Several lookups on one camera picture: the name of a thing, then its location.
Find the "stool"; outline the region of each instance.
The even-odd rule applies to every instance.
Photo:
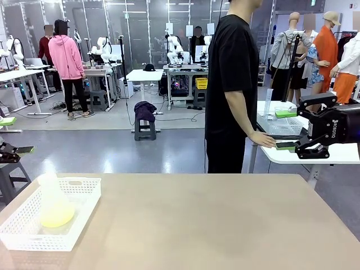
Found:
[[[150,131],[141,131],[142,129],[150,129]],[[156,140],[155,122],[149,122],[149,125],[140,125],[140,120],[135,120],[135,141],[140,141],[141,138]]]
[[[93,111],[106,111],[109,103],[105,97],[104,91],[90,92],[90,106]]]
[[[10,176],[10,173],[17,168],[22,171],[25,177]],[[25,182],[26,184],[18,191],[16,191],[14,182]],[[9,204],[30,183],[31,180],[20,162],[0,164],[0,191],[2,194],[0,201],[4,202],[6,205]]]
[[[206,104],[206,89],[198,89],[197,87],[195,87],[193,106],[205,107],[205,104]]]

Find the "hand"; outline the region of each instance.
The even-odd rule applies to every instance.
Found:
[[[322,60],[322,61],[317,62],[317,65],[328,67],[328,66],[330,66],[330,62],[328,62],[326,60]]]
[[[257,143],[260,146],[264,146],[267,148],[275,147],[276,141],[268,136],[268,134],[260,131],[254,131],[250,136],[249,139],[253,142]]]
[[[336,77],[337,74],[338,74],[338,72],[339,72],[339,66],[336,65],[336,66],[334,66],[334,67],[332,68],[332,70],[330,71],[330,78]]]

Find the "white plastic basket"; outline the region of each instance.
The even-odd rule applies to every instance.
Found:
[[[41,187],[0,226],[0,239],[8,250],[71,251],[101,196],[101,178],[58,178],[75,207],[70,222],[59,228],[40,223]]]
[[[296,118],[276,118],[274,111],[270,111],[267,116],[264,112],[258,112],[256,120],[269,135],[298,136],[303,128],[303,124]]]

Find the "gray jacket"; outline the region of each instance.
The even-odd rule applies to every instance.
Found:
[[[289,69],[291,55],[295,47],[296,35],[294,35],[294,31],[297,30],[289,29],[277,35],[270,56],[270,63],[274,68]],[[310,48],[311,41],[305,33],[300,34],[300,39],[307,48]]]

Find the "person in pink hoodie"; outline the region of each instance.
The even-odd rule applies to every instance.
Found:
[[[88,110],[84,95],[83,79],[85,79],[85,73],[81,56],[75,41],[67,36],[68,22],[56,20],[54,26],[55,34],[49,41],[49,51],[53,64],[64,85],[67,116],[69,118],[74,117],[73,85],[83,110],[83,116],[92,116],[93,112]]]

